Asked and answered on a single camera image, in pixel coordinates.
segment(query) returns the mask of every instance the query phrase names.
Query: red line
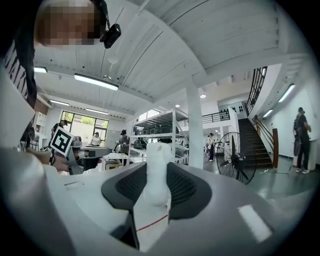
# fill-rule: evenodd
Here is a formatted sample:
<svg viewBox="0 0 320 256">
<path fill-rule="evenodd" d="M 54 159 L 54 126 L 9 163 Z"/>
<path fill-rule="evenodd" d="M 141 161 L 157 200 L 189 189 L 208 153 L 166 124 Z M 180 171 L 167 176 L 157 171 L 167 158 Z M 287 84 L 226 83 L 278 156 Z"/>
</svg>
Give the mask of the red line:
<svg viewBox="0 0 320 256">
<path fill-rule="evenodd" d="M 167 214 L 166 216 L 163 216 L 161 219 L 158 219 L 157 221 L 155 221 L 155 222 L 153 222 L 153 223 L 151 223 L 151 224 L 149 224 L 149 225 L 147 225 L 147 226 L 144 226 L 144 227 L 142 227 L 142 228 L 139 228 L 139 229 L 137 230 L 137 232 L 140 231 L 140 230 L 144 230 L 144 229 L 146 229 L 146 228 L 149 228 L 150 226 L 152 226 L 152 225 L 154 225 L 154 224 L 162 221 L 162 220 L 163 220 L 164 218 L 166 218 L 166 217 L 168 217 L 168 214 Z"/>
</svg>

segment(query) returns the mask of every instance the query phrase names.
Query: fluorescent light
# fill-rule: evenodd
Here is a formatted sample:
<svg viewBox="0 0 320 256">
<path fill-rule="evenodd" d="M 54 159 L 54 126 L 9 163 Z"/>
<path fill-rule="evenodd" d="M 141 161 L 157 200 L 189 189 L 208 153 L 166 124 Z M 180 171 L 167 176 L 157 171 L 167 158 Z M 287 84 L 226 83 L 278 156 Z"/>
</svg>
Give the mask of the fluorescent light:
<svg viewBox="0 0 320 256">
<path fill-rule="evenodd" d="M 50 99 L 50 101 L 53 102 L 53 103 L 57 103 L 57 104 L 65 105 L 65 106 L 70 106 L 68 103 L 56 101 L 56 100 L 53 100 L 53 99 Z"/>
<path fill-rule="evenodd" d="M 283 102 L 285 100 L 285 98 L 289 95 L 289 93 L 293 90 L 293 88 L 295 88 L 295 86 L 296 86 L 295 84 L 291 84 L 290 87 L 288 88 L 288 90 L 286 90 L 284 95 L 281 97 L 279 102 Z"/>
<path fill-rule="evenodd" d="M 274 111 L 273 109 L 270 109 L 263 117 L 267 117 L 272 111 Z"/>
<path fill-rule="evenodd" d="M 95 79 L 95 78 L 92 78 L 90 76 L 86 76 L 86 75 L 83 75 L 83 74 L 75 73 L 74 74 L 74 79 L 82 81 L 82 82 L 86 82 L 86 83 L 89 83 L 89 84 L 94 84 L 94 85 L 97 85 L 97 86 L 105 87 L 105 88 L 108 88 L 108 89 L 111 89 L 111 90 L 114 90 L 114 91 L 118 90 L 118 85 L 116 85 L 116 84 L 113 84 L 113 83 L 110 83 L 110 82 L 106 82 L 106 81 L 103 81 L 103 80 L 99 80 L 99 79 Z"/>
<path fill-rule="evenodd" d="M 33 69 L 34 69 L 34 72 L 37 72 L 37 73 L 48 73 L 48 70 L 42 66 L 35 66 Z"/>
<path fill-rule="evenodd" d="M 103 114 L 103 115 L 109 115 L 109 113 L 98 111 L 98 110 L 94 110 L 94 109 L 90 109 L 90 108 L 86 108 L 85 110 L 91 111 L 91 112 L 100 113 L 100 114 Z"/>
</svg>

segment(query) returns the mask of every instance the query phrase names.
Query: table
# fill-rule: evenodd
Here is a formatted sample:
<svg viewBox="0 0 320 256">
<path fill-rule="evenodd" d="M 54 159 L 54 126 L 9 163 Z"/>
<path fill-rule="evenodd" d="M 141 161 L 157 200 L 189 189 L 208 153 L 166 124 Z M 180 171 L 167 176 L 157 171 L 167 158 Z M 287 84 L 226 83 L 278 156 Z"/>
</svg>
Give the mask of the table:
<svg viewBox="0 0 320 256">
<path fill-rule="evenodd" d="M 119 164 L 121 164 L 122 166 L 124 165 L 123 163 L 121 163 L 120 159 L 127 159 L 126 164 L 125 165 L 129 165 L 129 156 L 126 155 L 125 153 L 110 153 L 108 155 L 105 155 L 104 157 L 104 170 L 106 170 L 106 161 L 114 159 L 116 160 Z"/>
</svg>

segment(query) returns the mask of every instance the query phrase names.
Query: balcony railing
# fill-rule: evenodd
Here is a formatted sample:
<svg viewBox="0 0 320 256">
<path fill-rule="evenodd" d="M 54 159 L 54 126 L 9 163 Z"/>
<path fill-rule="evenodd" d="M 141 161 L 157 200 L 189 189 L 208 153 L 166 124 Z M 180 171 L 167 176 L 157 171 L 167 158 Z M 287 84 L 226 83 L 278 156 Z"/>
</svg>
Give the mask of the balcony railing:
<svg viewBox="0 0 320 256">
<path fill-rule="evenodd" d="M 261 88 L 264 85 L 267 68 L 268 68 L 267 66 L 264 66 L 264 67 L 259 67 L 253 70 L 251 90 L 249 93 L 249 98 L 246 102 L 246 109 L 247 109 L 248 115 L 254 108 L 257 102 L 257 99 L 259 97 L 259 94 L 261 92 Z"/>
<path fill-rule="evenodd" d="M 226 120 L 230 120 L 229 111 L 222 111 L 222 112 L 206 114 L 202 116 L 203 124 L 226 121 Z M 178 124 L 180 127 L 187 127 L 189 126 L 189 121 L 188 120 L 179 121 Z"/>
</svg>

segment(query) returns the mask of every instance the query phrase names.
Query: metal shelving unit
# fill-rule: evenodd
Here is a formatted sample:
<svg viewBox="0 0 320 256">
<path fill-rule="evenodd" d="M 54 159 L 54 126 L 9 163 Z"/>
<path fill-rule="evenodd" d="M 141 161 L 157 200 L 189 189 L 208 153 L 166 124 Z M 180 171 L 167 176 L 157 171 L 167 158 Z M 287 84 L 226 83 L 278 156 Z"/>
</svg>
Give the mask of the metal shelving unit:
<svg viewBox="0 0 320 256">
<path fill-rule="evenodd" d="M 133 146 L 131 146 L 131 139 L 133 138 L 152 138 L 152 139 L 160 139 L 160 138 L 168 138 L 172 139 L 172 159 L 177 162 L 180 160 L 184 160 L 189 158 L 189 155 L 185 155 L 182 157 L 175 157 L 176 153 L 176 138 L 185 138 L 187 143 L 189 143 L 188 138 L 182 131 L 181 127 L 179 126 L 178 122 L 188 120 L 188 115 L 178 109 L 171 109 L 169 111 L 157 114 L 155 116 L 152 116 L 148 119 L 145 119 L 143 121 L 136 122 L 132 125 L 131 128 L 131 136 L 130 136 L 130 148 L 129 148 L 129 156 L 131 151 L 135 151 L 139 154 L 146 155 L 147 150 L 146 149 L 136 149 Z M 150 128 L 155 125 L 161 126 L 167 123 L 170 123 L 172 121 L 172 132 L 170 133 L 158 133 L 158 134 L 145 134 L 145 135 L 132 135 L 134 127 L 143 127 L 143 128 Z M 182 134 L 176 133 L 176 127 L 178 127 L 179 131 Z M 140 162 L 145 160 L 143 157 L 139 157 L 138 159 Z"/>
</svg>

